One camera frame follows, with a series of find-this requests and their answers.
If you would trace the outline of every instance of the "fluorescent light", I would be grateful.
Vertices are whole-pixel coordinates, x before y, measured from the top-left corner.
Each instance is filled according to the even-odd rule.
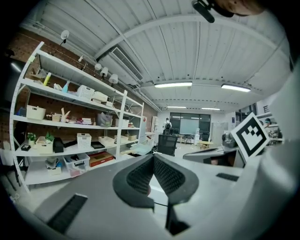
[[[237,91],[242,91],[242,92],[250,92],[250,88],[245,88],[245,87],[239,87],[239,86],[234,86],[230,84],[222,84],[222,87],[224,89],[231,89],[231,90],[237,90]]]
[[[168,106],[168,108],[187,108],[187,107]]]
[[[11,63],[11,66],[12,66],[15,70],[17,70],[19,73],[22,72],[22,70],[21,70],[16,64],[14,64],[13,62]]]
[[[212,108],[212,107],[203,107],[201,109],[204,109],[204,110],[220,110],[219,108]]]
[[[175,83],[163,83],[155,84],[156,88],[170,88],[170,87],[189,87],[192,86],[192,82],[175,82]]]

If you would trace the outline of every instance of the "backpack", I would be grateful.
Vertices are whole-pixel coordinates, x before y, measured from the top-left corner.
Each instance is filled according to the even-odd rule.
[[[165,125],[166,130],[170,130],[171,128],[171,124],[169,122],[167,122],[167,124]]]

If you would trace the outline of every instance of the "black and white fiducial marker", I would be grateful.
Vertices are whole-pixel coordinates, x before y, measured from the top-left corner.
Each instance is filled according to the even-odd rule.
[[[236,143],[247,161],[255,157],[270,141],[263,125],[257,117],[250,113],[234,130],[231,131]]]

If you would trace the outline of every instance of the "red brick wall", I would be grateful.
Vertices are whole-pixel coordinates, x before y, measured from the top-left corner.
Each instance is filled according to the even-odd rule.
[[[12,56],[12,58],[27,62],[28,58],[30,57],[31,53],[34,51],[34,49],[38,46],[38,44],[43,41],[45,44],[42,47],[42,50],[45,52],[55,52],[55,56],[59,59],[64,60],[65,62],[68,62],[69,64],[72,64],[73,66],[76,66],[78,68],[82,68],[83,64],[78,62],[79,56],[72,53],[71,51],[65,49],[63,46],[59,46],[58,44],[50,41],[47,38],[44,38],[42,36],[39,36],[33,32],[30,32],[28,30],[19,29],[19,31],[15,34],[15,37],[10,42],[8,49],[11,49],[14,51],[15,55]],[[30,76],[31,70],[38,68],[38,62],[37,59],[30,65],[26,77],[31,78]],[[91,64],[88,64],[85,72],[88,74],[93,75],[94,66]],[[63,83],[65,81],[61,79],[57,79],[54,76],[51,77],[51,81],[55,81],[56,83],[61,82],[60,85],[63,86]],[[120,92],[124,92],[124,88],[120,85],[114,85],[114,88],[119,90]],[[143,101],[135,96],[133,93],[129,92],[127,94],[130,98],[134,99],[135,101],[142,103]],[[19,94],[16,104],[16,111],[21,107],[25,106],[26,100],[28,96],[28,89],[24,88],[24,90]],[[101,113],[100,111],[81,107],[81,106],[73,106],[66,102],[61,102],[58,100],[53,100],[51,98],[46,98],[42,96],[38,96],[35,94],[31,94],[29,99],[29,105],[35,105],[46,108],[46,113],[50,112],[56,112],[60,113],[60,109],[64,107],[65,111],[71,110],[70,115],[76,115],[76,117],[81,116],[87,116],[91,118],[96,118],[97,113]],[[144,116],[147,117],[147,131],[150,131],[151,129],[151,120],[152,116],[157,116],[157,111],[152,109],[147,104],[144,105]],[[60,128],[57,129],[56,127],[51,126],[42,126],[42,125],[34,125],[34,124],[28,124],[28,131],[36,133],[36,135],[45,135],[47,131],[51,132],[54,136],[60,136],[64,140],[71,140],[76,136],[76,133],[78,132],[78,129],[72,129],[72,128]],[[90,133],[93,137],[97,137],[100,135],[103,135],[103,130],[84,130],[86,133]],[[109,131],[109,135],[116,134],[116,131]],[[0,140],[1,141],[9,141],[9,128],[8,128],[8,116],[1,116],[0,118]]]

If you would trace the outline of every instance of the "glass wall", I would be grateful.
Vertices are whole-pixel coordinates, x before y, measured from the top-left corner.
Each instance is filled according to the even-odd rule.
[[[200,133],[204,141],[208,140],[210,133],[209,114],[176,113],[170,114],[174,134],[195,134],[196,129],[200,128]]]

